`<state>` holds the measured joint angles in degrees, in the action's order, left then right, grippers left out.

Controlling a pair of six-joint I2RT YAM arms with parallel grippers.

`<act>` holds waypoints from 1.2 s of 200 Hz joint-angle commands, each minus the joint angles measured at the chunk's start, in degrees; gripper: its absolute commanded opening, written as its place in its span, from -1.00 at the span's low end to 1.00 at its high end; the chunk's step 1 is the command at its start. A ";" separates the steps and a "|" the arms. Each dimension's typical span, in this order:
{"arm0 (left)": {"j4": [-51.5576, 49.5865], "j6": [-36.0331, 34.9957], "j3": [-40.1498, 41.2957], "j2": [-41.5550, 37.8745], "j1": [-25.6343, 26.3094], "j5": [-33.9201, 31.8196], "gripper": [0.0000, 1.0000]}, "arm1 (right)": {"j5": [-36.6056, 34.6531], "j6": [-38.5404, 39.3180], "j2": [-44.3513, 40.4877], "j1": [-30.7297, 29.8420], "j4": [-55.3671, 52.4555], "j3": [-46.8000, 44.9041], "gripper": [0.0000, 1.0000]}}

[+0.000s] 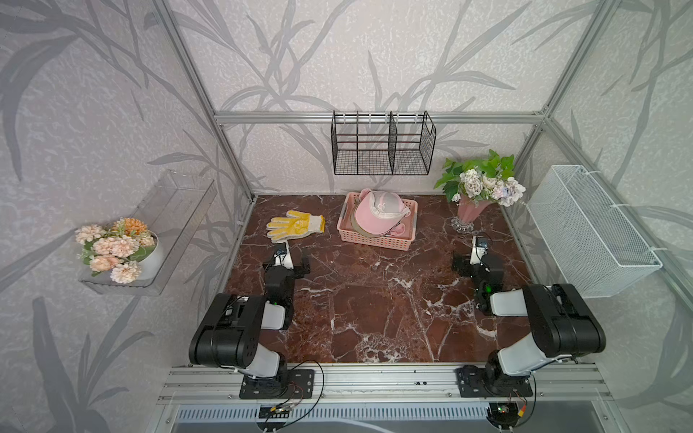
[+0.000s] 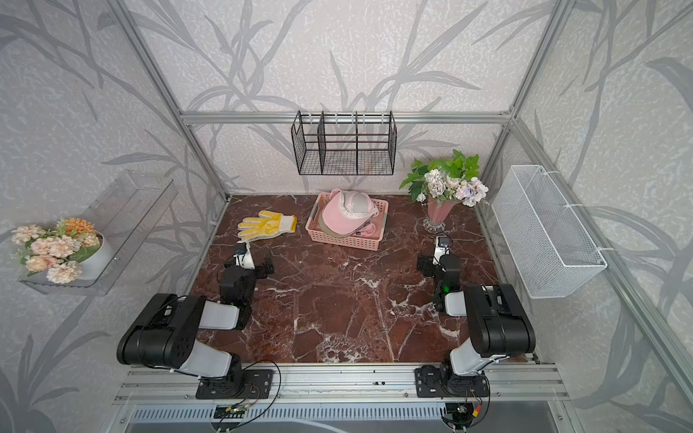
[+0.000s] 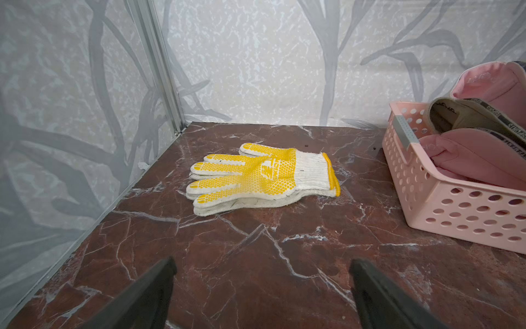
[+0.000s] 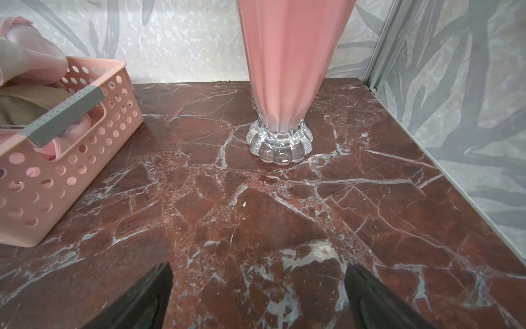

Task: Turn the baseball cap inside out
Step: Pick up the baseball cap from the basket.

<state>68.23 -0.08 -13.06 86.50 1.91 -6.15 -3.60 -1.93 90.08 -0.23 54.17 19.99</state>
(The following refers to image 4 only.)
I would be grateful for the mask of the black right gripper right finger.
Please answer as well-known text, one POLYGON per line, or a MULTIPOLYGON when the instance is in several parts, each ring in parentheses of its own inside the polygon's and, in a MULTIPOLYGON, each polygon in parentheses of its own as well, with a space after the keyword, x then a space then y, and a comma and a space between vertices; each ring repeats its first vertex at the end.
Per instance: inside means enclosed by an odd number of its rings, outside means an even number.
POLYGON ((365 267, 349 265, 345 291, 356 328, 434 329, 365 267))

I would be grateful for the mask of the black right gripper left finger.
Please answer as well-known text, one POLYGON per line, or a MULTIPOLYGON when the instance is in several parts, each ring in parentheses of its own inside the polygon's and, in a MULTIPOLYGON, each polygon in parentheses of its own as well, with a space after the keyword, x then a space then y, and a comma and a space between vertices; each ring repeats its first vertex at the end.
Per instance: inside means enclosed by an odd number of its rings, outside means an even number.
POLYGON ((85 328, 161 328, 173 286, 170 264, 160 263, 85 328))

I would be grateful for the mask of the pink baseball cap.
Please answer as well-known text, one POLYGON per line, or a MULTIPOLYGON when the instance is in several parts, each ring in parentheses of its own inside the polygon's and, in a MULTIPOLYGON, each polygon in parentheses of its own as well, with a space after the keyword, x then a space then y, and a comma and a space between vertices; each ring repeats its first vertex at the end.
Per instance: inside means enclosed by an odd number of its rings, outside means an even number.
MULTIPOLYGON (((67 69, 66 56, 31 21, 21 16, 1 18, 1 87, 31 84, 65 89, 62 79, 67 69)), ((22 129, 1 129, 1 143, 22 129)))

